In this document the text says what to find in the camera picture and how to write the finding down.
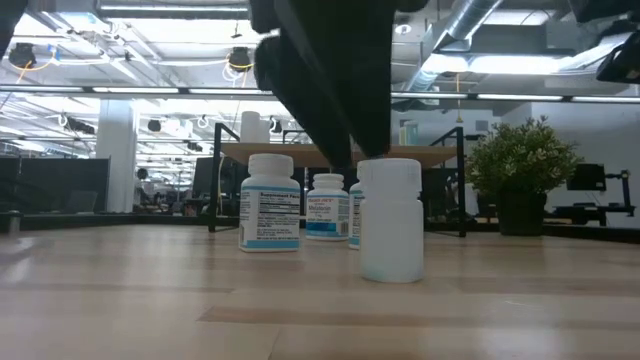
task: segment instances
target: shelf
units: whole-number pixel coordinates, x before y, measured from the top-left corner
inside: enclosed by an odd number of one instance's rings
[[[255,144],[255,143],[223,143],[222,152],[242,163],[249,163],[253,154],[282,154],[293,158],[296,167],[329,167],[329,162],[315,145],[308,144]],[[391,146],[389,158],[418,160],[423,169],[428,169],[456,156],[453,146]],[[353,153],[354,161],[365,160],[360,152]]]

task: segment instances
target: ceiling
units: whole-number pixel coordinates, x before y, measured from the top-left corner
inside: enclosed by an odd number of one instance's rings
[[[392,45],[392,87],[402,89],[404,83],[416,73],[424,62],[421,48],[425,33],[430,26],[446,21],[451,13],[452,0],[432,0],[423,10],[414,14],[398,14],[398,25],[409,25],[406,33],[394,32]],[[244,1],[139,1],[109,0],[100,5],[126,6],[245,6]],[[76,10],[83,14],[84,9]],[[118,18],[103,17],[102,22],[91,24],[86,16],[65,17],[60,13],[31,11],[16,28],[13,43],[30,42],[35,45],[38,71],[22,74],[6,59],[0,64],[0,83],[33,85],[80,85],[80,86],[180,86],[180,87],[246,87],[255,88],[253,72],[245,74],[225,72],[226,57],[233,47],[248,47],[250,55],[264,35],[255,33],[246,20],[246,14],[234,19],[184,19],[181,12],[172,12],[171,18],[146,18],[127,16],[126,11],[117,13]],[[518,38],[507,38],[504,33],[522,34],[536,32],[546,37],[545,44],[563,47],[580,53],[585,49],[586,39],[593,38],[593,29],[578,28],[567,8],[566,0],[505,0],[487,19],[481,31],[474,36],[474,46],[481,51],[491,50],[492,43],[501,49],[520,46]],[[56,49],[52,60],[51,49]],[[473,60],[485,53],[464,54]],[[627,87],[617,84],[599,83],[594,80],[598,62],[579,72],[566,74],[487,74],[465,71],[458,74],[442,73],[434,83],[440,91],[515,93],[515,94],[617,94]],[[99,99],[54,98],[20,94],[0,94],[0,103],[6,100],[0,114],[0,136],[17,133],[43,137],[74,137],[59,125],[61,113],[66,113],[91,126],[97,127]],[[239,132],[240,114],[243,111],[258,111],[266,120],[270,117],[281,120],[285,128],[296,129],[297,124],[286,109],[275,101],[234,100],[137,100],[141,113],[140,136],[149,138],[170,137],[169,133],[151,133],[147,122],[151,119],[169,119],[197,123],[203,117],[209,126],[193,126],[194,139],[209,139],[213,136],[211,124],[225,122]],[[435,108],[443,111],[460,106],[456,101],[441,101]],[[467,102],[467,109],[497,109],[500,104],[491,102]],[[273,134],[272,141],[281,141],[280,134]],[[71,151],[82,156],[91,156],[95,147],[92,141],[62,142],[48,141],[47,148]],[[187,154],[197,156],[182,144],[141,145],[144,154]],[[142,161],[148,158],[140,156]],[[192,164],[184,165],[191,169]]]

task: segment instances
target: light wood surface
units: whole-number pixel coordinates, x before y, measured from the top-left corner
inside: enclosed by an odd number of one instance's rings
[[[293,158],[296,167],[329,167],[327,159],[315,145],[309,144],[251,144],[224,143],[222,152],[242,163],[249,163],[253,154],[282,154]],[[390,158],[418,160],[423,169],[428,169],[456,156],[456,148],[451,146],[392,146],[387,154]],[[354,162],[365,160],[360,152],[353,153]]]
[[[426,278],[363,280],[346,243],[247,254],[136,225],[0,237],[0,358],[640,359],[640,247],[425,234]]]

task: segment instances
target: white pill bottle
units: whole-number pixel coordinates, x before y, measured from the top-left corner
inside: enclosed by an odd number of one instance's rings
[[[424,228],[420,163],[375,159],[358,164],[364,200],[360,203],[362,277],[410,283],[424,276]]]
[[[249,157],[240,198],[240,250],[297,251],[300,248],[300,184],[291,179],[293,159],[277,154]]]
[[[307,193],[306,237],[311,240],[344,241],[349,237],[349,194],[342,190],[344,176],[316,174]]]
[[[349,248],[360,249],[360,204],[364,200],[361,183],[356,183],[349,189]]]

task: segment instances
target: green plant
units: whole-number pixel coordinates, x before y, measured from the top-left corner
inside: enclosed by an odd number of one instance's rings
[[[520,126],[500,123],[481,139],[467,162],[474,187],[483,194],[502,190],[546,193],[562,185],[582,158],[575,143],[556,137],[547,116]]]

